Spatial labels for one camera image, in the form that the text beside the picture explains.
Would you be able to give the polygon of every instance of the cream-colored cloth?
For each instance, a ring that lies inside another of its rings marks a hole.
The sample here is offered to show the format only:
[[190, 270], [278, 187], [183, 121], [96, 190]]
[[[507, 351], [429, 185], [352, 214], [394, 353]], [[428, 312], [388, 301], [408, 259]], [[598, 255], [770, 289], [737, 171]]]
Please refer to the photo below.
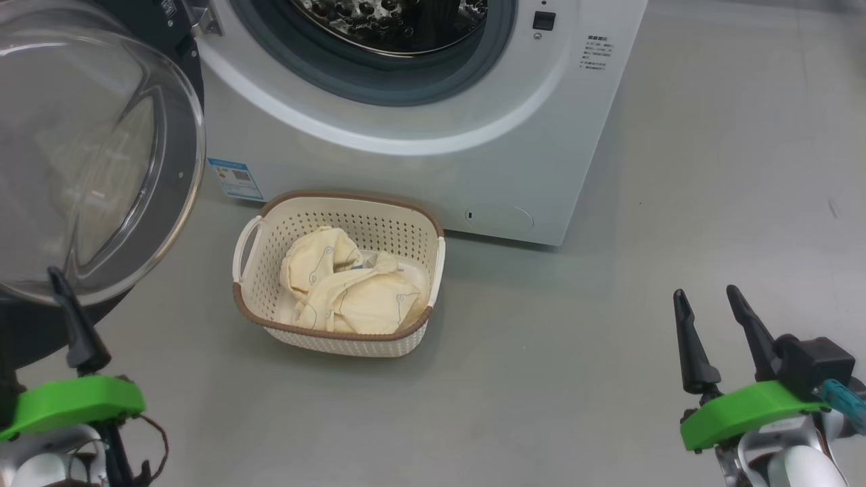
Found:
[[367, 268], [363, 265], [360, 250], [341, 229], [321, 227], [299, 238], [283, 259], [280, 273], [283, 287], [298, 298], [291, 324], [390, 334], [407, 316], [423, 312], [421, 291], [400, 275], [396, 257], [379, 252]]
[[306, 301], [310, 289], [334, 272], [364, 265], [361, 251], [341, 228], [321, 226], [297, 239], [280, 266], [280, 284]]

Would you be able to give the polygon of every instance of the plastic basket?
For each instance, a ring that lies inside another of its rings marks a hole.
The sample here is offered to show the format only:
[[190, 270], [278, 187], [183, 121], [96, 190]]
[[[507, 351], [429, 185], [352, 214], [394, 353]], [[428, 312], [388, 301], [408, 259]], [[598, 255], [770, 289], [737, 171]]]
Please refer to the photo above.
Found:
[[[288, 325], [294, 296], [280, 285], [280, 265], [292, 243], [322, 225], [339, 227], [365, 254], [385, 250], [427, 295], [427, 307], [393, 334], [347, 334]], [[246, 263], [244, 249], [255, 231]], [[275, 198], [241, 232], [232, 260], [235, 303], [279, 341], [329, 354], [399, 357], [424, 337], [442, 281], [445, 239], [426, 210], [383, 198], [293, 192]]]

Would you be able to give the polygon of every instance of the gray rubber seal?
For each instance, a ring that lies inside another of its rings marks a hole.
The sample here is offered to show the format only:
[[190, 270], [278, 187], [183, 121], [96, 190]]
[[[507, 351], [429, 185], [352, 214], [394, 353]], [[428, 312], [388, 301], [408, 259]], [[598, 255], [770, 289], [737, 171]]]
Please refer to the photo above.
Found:
[[517, 15], [517, 0], [500, 0], [489, 7], [484, 25], [462, 42], [398, 58], [329, 35], [289, 2], [232, 0], [232, 5], [259, 44], [296, 75], [342, 98], [386, 107], [425, 105], [474, 85], [499, 60]]

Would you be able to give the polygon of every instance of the qr code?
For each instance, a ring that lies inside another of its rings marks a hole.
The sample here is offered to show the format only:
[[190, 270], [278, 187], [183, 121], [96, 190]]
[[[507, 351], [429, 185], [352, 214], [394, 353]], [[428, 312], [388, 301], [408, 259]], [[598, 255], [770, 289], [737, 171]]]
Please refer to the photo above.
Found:
[[249, 181], [249, 173], [245, 171], [232, 171], [235, 175], [235, 179], [239, 181]]

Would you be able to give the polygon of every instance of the blue and white sticker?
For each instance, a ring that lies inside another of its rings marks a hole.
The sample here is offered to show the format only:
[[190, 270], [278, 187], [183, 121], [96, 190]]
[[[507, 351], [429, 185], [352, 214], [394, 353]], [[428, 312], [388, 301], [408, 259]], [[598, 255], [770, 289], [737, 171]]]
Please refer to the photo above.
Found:
[[216, 171], [225, 194], [232, 198], [264, 201], [262, 192], [259, 191], [259, 186], [255, 184], [253, 175], [249, 173], [246, 164], [211, 158], [208, 158], [208, 162], [210, 162], [210, 167]]

